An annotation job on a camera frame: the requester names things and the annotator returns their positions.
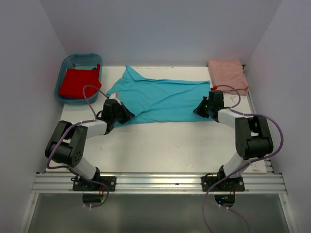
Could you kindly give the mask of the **teal t-shirt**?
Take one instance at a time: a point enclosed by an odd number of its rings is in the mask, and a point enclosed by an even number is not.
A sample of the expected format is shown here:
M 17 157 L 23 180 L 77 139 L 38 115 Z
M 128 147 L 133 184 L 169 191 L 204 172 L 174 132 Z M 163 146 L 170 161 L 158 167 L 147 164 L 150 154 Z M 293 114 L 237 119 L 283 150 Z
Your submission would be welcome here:
M 208 94 L 209 81 L 145 78 L 131 66 L 108 90 L 117 92 L 125 107 L 135 115 L 127 125 L 207 121 L 193 112 Z

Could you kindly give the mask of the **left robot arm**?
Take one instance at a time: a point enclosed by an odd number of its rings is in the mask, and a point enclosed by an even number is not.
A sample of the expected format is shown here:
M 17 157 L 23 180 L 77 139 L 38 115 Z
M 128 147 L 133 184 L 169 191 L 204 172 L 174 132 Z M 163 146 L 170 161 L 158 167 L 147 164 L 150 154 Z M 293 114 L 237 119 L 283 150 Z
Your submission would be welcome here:
M 97 190 L 101 185 L 99 169 L 85 157 L 86 140 L 109 134 L 115 124 L 124 124 L 135 115 L 130 112 L 116 97 L 105 100 L 101 111 L 91 120 L 79 121 L 75 124 L 59 121 L 45 148 L 48 159 L 46 168 L 68 168 L 73 174 L 84 178 L 84 185 L 89 190 Z

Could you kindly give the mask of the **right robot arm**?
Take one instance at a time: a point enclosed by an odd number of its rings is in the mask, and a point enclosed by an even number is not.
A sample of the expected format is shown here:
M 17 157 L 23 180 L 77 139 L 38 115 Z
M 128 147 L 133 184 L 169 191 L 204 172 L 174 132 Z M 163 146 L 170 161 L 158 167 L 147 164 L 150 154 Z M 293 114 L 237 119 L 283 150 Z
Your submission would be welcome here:
M 201 117 L 229 126 L 235 130 L 236 152 L 220 167 L 216 184 L 221 190 L 228 190 L 256 159 L 273 152 L 274 144 L 267 119 L 263 116 L 243 116 L 225 107 L 224 94 L 212 89 L 193 112 Z

